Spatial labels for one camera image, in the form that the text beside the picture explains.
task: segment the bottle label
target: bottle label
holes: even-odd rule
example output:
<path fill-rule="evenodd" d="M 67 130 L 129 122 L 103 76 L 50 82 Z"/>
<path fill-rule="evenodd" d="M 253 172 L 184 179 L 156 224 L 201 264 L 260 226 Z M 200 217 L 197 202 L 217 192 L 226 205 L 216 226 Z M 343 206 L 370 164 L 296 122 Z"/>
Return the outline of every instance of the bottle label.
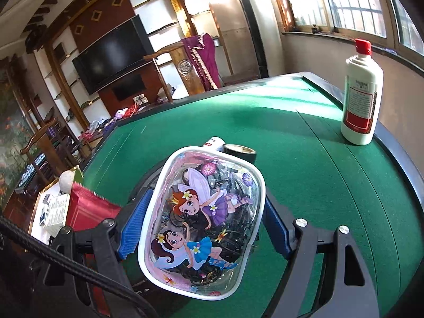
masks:
<path fill-rule="evenodd" d="M 346 112 L 343 123 L 351 130 L 369 134 L 373 122 L 377 85 L 346 77 Z"/>

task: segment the floral painting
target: floral painting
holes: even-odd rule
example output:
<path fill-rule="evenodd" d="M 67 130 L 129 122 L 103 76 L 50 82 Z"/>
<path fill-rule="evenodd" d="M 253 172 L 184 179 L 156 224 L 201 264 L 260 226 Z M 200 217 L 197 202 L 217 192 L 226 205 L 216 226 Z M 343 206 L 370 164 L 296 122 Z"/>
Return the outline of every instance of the floral painting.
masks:
<path fill-rule="evenodd" d="M 27 165 L 19 151 L 32 132 L 16 102 L 12 87 L 0 72 L 0 207 L 3 209 Z"/>

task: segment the green table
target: green table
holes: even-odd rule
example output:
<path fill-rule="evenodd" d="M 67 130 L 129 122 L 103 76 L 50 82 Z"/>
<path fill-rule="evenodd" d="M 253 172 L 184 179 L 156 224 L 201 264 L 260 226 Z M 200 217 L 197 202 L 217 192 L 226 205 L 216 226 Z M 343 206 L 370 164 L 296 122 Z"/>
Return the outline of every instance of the green table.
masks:
<path fill-rule="evenodd" d="M 358 147 L 342 137 L 340 98 L 340 91 L 326 81 L 299 73 L 167 104 L 122 121 L 98 147 L 85 169 L 84 185 L 125 205 L 141 176 L 179 148 L 202 145 L 212 136 L 252 147 L 267 188 L 296 218 L 330 230 L 342 224 L 350 228 L 384 315 L 423 259 L 423 211 L 411 186 L 414 180 L 408 180 L 387 148 L 403 150 L 383 126 L 380 134 L 385 133 L 391 145 L 375 137 Z M 398 160 L 402 156 L 410 162 L 404 152 Z M 419 181 L 418 171 L 415 175 Z M 301 313 L 312 306 L 321 263 L 317 255 Z M 184 305 L 173 317 L 259 318 L 285 265 L 262 228 L 236 293 L 219 302 L 181 297 Z M 132 283 L 143 277 L 136 253 L 124 266 Z"/>

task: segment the ceiling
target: ceiling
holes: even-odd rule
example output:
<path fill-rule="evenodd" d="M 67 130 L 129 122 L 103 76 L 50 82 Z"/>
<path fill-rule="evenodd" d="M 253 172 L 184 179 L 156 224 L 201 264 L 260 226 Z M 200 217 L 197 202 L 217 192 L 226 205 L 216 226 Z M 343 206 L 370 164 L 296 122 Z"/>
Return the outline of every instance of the ceiling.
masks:
<path fill-rule="evenodd" d="M 7 0 L 0 4 L 0 7 L 4 5 L 0 12 L 0 59 L 14 53 L 23 54 L 31 27 L 37 24 L 49 26 L 72 1 Z"/>

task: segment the fairy in purple dress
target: fairy in purple dress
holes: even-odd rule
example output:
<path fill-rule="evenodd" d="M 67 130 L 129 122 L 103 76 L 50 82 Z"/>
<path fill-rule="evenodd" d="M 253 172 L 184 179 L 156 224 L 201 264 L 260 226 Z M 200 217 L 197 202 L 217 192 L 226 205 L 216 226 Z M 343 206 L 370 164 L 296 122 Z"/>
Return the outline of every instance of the fairy in purple dress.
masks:
<path fill-rule="evenodd" d="M 228 194 L 226 189 L 217 188 L 217 192 L 211 196 L 207 180 L 195 169 L 189 168 L 187 177 L 189 185 L 178 184 L 178 191 L 173 191 L 173 211 L 177 215 L 195 215 L 200 210 L 209 223 L 205 229 L 209 229 L 212 222 L 215 226 L 222 224 L 228 213 L 234 213 L 242 204 L 252 204 L 248 196 Z"/>

